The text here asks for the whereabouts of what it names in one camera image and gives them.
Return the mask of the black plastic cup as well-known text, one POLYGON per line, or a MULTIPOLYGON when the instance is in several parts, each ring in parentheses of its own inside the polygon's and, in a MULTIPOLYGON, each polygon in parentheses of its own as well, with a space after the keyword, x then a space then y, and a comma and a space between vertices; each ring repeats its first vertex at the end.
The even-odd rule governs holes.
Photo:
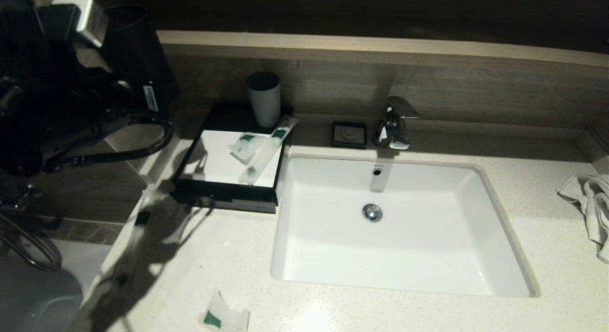
POLYGON ((105 63, 131 84, 152 84, 168 96, 179 92, 150 14, 139 5, 105 9, 108 27, 101 54, 105 63))

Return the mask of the small clear packet green label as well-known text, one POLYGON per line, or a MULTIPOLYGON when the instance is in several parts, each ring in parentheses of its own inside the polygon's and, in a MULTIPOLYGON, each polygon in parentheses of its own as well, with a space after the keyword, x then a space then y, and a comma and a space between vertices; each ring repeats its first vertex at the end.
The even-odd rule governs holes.
POLYGON ((230 153, 240 163, 246 165, 250 159, 257 153, 257 150, 263 146, 267 137, 253 133, 242 133, 240 137, 228 146, 230 153))
POLYGON ((248 332, 249 316, 249 310, 231 309, 220 291, 215 290, 197 321, 211 332, 248 332))

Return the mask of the black amenity box with drawer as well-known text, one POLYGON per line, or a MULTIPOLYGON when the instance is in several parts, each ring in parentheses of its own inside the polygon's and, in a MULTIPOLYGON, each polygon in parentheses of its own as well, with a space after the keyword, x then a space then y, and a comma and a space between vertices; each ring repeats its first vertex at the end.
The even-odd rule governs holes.
POLYGON ((248 103, 215 104, 171 178, 175 187, 172 197, 195 207, 276 213, 288 141, 252 186, 238 181, 246 163, 235 158, 228 147, 244 133, 267 137, 272 132, 272 128, 257 124, 248 103))

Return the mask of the long clear toothbrush packet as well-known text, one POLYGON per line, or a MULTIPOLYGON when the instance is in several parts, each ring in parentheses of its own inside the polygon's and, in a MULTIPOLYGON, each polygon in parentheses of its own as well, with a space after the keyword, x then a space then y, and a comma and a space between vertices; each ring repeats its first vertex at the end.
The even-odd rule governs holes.
POLYGON ((128 299, 137 291, 143 279, 149 276, 150 269, 158 263, 152 250, 156 243, 152 222, 160 213, 166 194, 161 185, 150 186, 143 191, 128 242, 111 275, 116 297, 121 300, 128 299))
POLYGON ((248 163, 245 171, 238 178, 240 183, 245 183, 248 186, 256 183, 257 179, 268 166, 268 163, 274 157, 274 154, 282 147, 283 141, 298 122, 299 120, 295 117, 289 115, 283 116, 278 126, 269 137, 266 137, 252 161, 248 163))

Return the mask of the grey cup with dark rim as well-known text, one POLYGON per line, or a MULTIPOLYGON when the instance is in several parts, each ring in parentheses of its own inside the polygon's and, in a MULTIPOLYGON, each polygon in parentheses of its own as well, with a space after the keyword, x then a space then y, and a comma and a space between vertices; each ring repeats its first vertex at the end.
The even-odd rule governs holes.
POLYGON ((272 72, 256 72, 247 77, 246 88, 259 126, 276 126, 281 113, 280 77, 272 72))

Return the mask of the light wooden shelf ledge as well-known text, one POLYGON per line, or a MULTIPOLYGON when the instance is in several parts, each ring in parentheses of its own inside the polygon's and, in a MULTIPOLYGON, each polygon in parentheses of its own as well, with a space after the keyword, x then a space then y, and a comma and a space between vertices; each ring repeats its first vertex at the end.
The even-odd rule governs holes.
POLYGON ((450 55, 555 62, 577 66, 609 66, 607 54, 489 42, 226 31, 159 30, 157 33, 161 42, 167 45, 450 55))

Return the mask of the black square soap dish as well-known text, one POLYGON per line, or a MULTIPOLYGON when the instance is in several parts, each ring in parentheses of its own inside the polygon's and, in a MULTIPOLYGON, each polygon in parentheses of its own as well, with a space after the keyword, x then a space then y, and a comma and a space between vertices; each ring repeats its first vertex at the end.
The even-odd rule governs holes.
POLYGON ((360 123, 333 122, 330 145, 337 148, 366 149, 366 125, 360 123))

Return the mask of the grey rounded bathroom fixture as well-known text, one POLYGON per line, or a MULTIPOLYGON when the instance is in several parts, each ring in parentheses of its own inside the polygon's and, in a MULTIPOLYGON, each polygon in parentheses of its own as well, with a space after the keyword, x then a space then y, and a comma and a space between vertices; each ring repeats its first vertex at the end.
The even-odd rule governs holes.
POLYGON ((67 271, 0 270, 0 332, 69 332, 83 300, 67 271))

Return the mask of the chrome faucet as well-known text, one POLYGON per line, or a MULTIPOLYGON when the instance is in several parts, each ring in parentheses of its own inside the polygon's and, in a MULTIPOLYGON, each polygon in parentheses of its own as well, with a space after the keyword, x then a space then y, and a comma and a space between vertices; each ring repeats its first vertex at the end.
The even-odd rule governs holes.
POLYGON ((378 147, 407 150, 411 146, 406 120, 420 119, 420 114, 403 97, 389 96, 383 113, 372 136, 372 143, 378 147))

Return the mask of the white ceramic sink basin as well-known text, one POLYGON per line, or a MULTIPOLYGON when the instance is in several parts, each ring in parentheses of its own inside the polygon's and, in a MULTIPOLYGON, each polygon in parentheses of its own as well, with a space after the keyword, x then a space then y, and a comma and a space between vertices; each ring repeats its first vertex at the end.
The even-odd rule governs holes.
POLYGON ((457 165, 291 158, 271 274, 401 291, 536 295, 483 174, 457 165), (381 207, 379 222, 364 219, 366 204, 381 207))

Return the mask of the white towel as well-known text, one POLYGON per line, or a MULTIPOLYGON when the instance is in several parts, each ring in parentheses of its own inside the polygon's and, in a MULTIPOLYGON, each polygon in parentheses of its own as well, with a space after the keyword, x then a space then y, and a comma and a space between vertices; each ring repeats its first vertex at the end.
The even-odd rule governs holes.
POLYGON ((583 213, 588 239, 597 245, 597 258, 609 264, 609 175, 572 176, 556 191, 583 213))

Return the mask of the chrome wall valve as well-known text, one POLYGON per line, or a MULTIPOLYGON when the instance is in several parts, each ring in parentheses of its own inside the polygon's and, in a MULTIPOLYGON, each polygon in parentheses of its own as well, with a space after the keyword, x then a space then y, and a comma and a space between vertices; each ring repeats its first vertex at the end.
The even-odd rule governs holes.
POLYGON ((33 181, 0 180, 0 211, 20 212, 43 197, 43 189, 33 181))

